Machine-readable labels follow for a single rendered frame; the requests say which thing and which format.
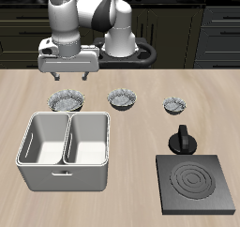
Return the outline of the white two-bin basket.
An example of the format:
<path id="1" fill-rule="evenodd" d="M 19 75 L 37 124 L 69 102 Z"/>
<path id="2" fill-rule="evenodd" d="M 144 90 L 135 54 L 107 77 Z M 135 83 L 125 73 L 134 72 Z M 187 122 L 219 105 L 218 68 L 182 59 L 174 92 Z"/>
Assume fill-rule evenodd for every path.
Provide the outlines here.
<path id="1" fill-rule="evenodd" d="M 16 165 L 32 191 L 102 191 L 107 186 L 110 116 L 34 113 Z"/>

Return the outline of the dark kitchen cupboards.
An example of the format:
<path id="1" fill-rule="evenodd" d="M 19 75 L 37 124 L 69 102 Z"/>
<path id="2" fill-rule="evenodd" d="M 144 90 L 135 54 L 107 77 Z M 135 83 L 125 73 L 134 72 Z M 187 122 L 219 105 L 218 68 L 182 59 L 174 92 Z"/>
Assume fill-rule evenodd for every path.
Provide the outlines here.
<path id="1" fill-rule="evenodd" d="M 190 68 L 203 10 L 195 0 L 125 0 L 132 31 L 157 51 L 154 68 Z M 48 0 L 0 0 L 0 68 L 34 69 L 38 45 L 51 35 Z"/>

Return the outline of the small grey fluted bowl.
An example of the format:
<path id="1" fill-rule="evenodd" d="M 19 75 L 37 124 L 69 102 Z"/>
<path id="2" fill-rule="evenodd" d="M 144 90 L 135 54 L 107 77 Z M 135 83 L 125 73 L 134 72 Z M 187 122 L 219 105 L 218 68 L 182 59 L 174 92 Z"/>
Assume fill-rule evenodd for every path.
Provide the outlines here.
<path id="1" fill-rule="evenodd" d="M 186 109 L 187 104 L 181 98 L 168 97 L 163 100 L 163 107 L 168 114 L 177 115 Z"/>

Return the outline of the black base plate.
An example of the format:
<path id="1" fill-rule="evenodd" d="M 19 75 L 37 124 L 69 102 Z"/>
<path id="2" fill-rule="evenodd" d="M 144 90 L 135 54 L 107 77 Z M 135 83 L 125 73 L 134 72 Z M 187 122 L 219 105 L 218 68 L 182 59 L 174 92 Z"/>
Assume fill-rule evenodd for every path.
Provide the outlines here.
<path id="1" fill-rule="evenodd" d="M 98 63 L 101 69 L 150 68 L 157 59 L 156 50 L 147 43 L 145 38 L 136 38 L 138 51 L 127 57 L 107 55 L 101 49 L 104 43 L 104 38 L 96 38 L 93 42 L 93 44 L 99 48 Z"/>

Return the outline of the dark grey stove plate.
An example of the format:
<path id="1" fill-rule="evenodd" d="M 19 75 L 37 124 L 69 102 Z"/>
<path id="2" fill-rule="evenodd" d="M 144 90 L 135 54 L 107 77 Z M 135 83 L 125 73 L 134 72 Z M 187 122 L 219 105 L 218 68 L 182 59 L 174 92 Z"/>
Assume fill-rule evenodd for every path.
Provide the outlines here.
<path id="1" fill-rule="evenodd" d="M 163 215 L 233 215 L 217 155 L 156 155 Z"/>

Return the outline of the round black stove knob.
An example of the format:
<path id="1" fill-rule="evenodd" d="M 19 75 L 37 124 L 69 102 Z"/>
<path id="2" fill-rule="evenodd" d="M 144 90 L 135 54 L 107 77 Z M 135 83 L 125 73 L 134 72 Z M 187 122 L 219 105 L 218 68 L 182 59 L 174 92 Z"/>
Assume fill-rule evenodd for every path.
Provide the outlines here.
<path id="1" fill-rule="evenodd" d="M 176 155 L 192 155 L 197 150 L 197 142 L 188 134 L 187 126 L 180 125 L 178 131 L 169 139 L 169 148 Z"/>

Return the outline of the large grey fluted bowl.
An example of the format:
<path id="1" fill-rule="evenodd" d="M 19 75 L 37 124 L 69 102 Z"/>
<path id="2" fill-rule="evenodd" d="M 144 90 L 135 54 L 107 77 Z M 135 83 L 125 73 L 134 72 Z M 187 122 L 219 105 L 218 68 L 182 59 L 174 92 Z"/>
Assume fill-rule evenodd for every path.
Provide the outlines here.
<path id="1" fill-rule="evenodd" d="M 53 93 L 47 103 L 54 112 L 78 112 L 84 104 L 84 94 L 77 90 L 64 89 Z"/>

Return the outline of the medium grey fluted bowl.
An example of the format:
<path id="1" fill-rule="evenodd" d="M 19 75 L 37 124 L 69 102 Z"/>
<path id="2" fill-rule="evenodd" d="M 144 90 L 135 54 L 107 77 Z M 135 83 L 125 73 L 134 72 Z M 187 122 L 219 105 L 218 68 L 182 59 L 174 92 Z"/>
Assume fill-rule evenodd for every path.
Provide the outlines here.
<path id="1" fill-rule="evenodd" d="M 132 90 L 118 88 L 109 93 L 107 100 L 114 109 L 118 111 L 126 111 L 135 104 L 137 95 Z"/>

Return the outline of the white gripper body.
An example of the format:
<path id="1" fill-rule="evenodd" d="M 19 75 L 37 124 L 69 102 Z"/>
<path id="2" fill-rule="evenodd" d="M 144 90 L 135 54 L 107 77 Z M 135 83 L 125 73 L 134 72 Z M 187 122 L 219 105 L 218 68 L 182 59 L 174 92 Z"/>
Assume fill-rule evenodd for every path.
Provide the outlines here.
<path id="1" fill-rule="evenodd" d="M 99 48 L 95 45 L 82 45 L 80 52 L 72 56 L 61 56 L 57 46 L 45 48 L 38 56 L 38 69 L 41 72 L 96 72 Z"/>

